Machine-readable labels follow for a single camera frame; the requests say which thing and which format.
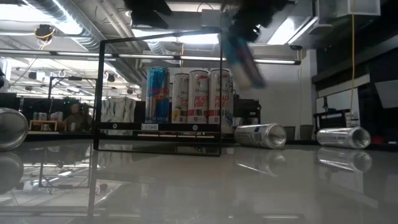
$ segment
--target white can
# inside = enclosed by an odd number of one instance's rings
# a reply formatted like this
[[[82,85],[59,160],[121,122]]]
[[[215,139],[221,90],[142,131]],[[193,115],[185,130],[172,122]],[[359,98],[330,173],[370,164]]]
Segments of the white can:
[[[70,131],[75,131],[76,130],[76,124],[72,123],[70,124]]]
[[[172,123],[186,124],[188,119],[189,74],[174,75],[172,95]]]
[[[222,81],[222,94],[220,100],[220,84]],[[221,125],[223,130],[232,128],[231,117],[231,76],[228,70],[219,69],[210,72],[210,93],[209,93],[209,124],[219,124],[221,114]]]
[[[189,73],[188,123],[207,124],[209,75],[204,70]]]

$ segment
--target small sticker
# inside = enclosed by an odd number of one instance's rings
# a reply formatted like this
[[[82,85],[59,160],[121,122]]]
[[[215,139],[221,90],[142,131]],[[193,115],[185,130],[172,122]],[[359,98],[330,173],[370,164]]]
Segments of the small sticker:
[[[142,124],[141,125],[141,130],[158,131],[159,130],[159,125],[158,124]]]

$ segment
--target white wall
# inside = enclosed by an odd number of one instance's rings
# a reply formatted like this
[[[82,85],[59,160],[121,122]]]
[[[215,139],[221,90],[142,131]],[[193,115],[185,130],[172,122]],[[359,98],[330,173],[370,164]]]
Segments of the white wall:
[[[261,123],[295,126],[296,137],[299,136],[300,125],[313,124],[315,90],[311,76],[316,74],[316,51],[308,50],[301,66],[259,65],[259,69],[267,78],[267,88],[237,90],[237,94],[241,98],[259,100],[262,106]]]

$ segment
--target blue and silver can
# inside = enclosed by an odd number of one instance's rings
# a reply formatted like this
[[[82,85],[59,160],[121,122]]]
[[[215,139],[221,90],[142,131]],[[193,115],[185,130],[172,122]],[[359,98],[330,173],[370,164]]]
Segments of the blue and silver can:
[[[169,78],[166,68],[148,69],[145,123],[169,122]]]

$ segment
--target shelf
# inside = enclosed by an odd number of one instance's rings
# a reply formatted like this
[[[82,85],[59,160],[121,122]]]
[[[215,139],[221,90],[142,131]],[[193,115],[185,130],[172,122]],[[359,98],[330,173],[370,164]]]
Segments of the shelf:
[[[97,129],[133,130],[133,131],[170,131],[170,132],[199,132],[219,133],[219,124],[141,124],[141,123],[112,123],[101,122]]]

